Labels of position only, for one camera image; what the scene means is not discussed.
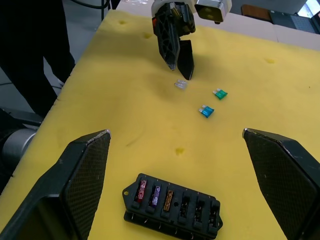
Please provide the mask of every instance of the person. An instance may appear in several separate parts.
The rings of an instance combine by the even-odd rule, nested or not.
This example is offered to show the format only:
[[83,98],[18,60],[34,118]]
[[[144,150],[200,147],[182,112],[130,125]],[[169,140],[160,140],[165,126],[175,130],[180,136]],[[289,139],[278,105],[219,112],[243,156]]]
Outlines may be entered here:
[[0,68],[42,117],[57,98],[44,73],[44,58],[65,83],[75,60],[62,0],[0,0]]

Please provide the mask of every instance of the yellow foam surface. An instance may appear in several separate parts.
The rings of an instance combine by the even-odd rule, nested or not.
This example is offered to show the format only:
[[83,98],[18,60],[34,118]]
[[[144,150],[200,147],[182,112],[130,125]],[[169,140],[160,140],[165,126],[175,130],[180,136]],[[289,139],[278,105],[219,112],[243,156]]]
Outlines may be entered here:
[[[89,239],[169,240],[123,220],[122,190],[145,173],[215,196],[219,240],[284,240],[257,183],[243,128],[298,140],[320,159],[320,52],[197,26],[186,90],[158,52],[150,18],[111,11],[0,197],[0,230],[74,139],[110,129]],[[219,100],[216,88],[228,95]],[[215,109],[205,118],[198,109]]]

